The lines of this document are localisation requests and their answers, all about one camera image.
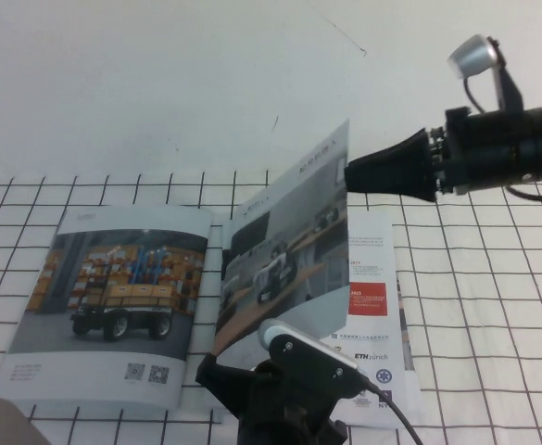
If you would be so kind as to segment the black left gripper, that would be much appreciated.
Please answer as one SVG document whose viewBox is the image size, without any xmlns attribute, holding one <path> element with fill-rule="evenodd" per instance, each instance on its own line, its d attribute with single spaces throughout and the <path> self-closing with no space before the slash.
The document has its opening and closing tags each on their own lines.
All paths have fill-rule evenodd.
<svg viewBox="0 0 542 445">
<path fill-rule="evenodd" d="M 330 415 L 335 400 L 297 383 L 277 364 L 252 371 L 218 364 L 208 353 L 195 381 L 238 420 L 238 444 L 343 444 L 347 426 Z"/>
</svg>

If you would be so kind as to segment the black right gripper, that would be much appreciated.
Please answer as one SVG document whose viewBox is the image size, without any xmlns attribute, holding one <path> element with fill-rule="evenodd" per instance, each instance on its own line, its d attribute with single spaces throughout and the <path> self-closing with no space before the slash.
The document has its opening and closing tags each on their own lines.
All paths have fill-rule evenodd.
<svg viewBox="0 0 542 445">
<path fill-rule="evenodd" d="M 370 172 L 401 169 L 429 179 Z M 445 124 L 420 129 L 402 142 L 350 161 L 348 192 L 401 195 L 436 201 L 436 193 L 520 184 L 533 177 L 533 117 L 529 111 L 473 115 L 467 108 L 446 111 Z"/>
</svg>

